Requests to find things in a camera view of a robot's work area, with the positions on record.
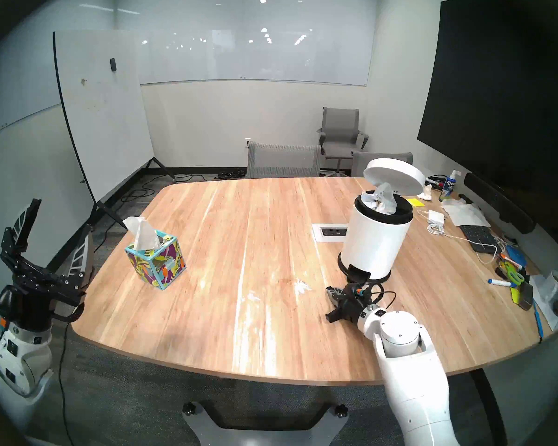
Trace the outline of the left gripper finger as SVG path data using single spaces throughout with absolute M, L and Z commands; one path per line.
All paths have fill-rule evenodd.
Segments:
M 77 247 L 71 254 L 68 280 L 76 287 L 87 287 L 94 272 L 93 230 L 90 224 L 82 227 Z
M 32 199 L 31 203 L 22 211 L 13 223 L 4 230 L 0 244 L 0 257 L 17 257 L 27 251 L 28 237 L 36 220 L 41 199 Z

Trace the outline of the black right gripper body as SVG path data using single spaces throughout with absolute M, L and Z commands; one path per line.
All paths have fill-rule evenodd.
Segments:
M 347 299 L 339 303 L 339 307 L 326 314 L 329 323 L 345 320 L 356 324 L 363 310 L 371 304 L 370 299 L 347 295 Z

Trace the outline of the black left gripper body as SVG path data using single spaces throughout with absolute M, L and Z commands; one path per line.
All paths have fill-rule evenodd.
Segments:
M 12 271 L 12 284 L 0 293 L 0 316 L 6 321 L 26 331 L 47 331 L 53 319 L 72 323 L 81 317 L 85 287 L 23 256 L 1 259 Z

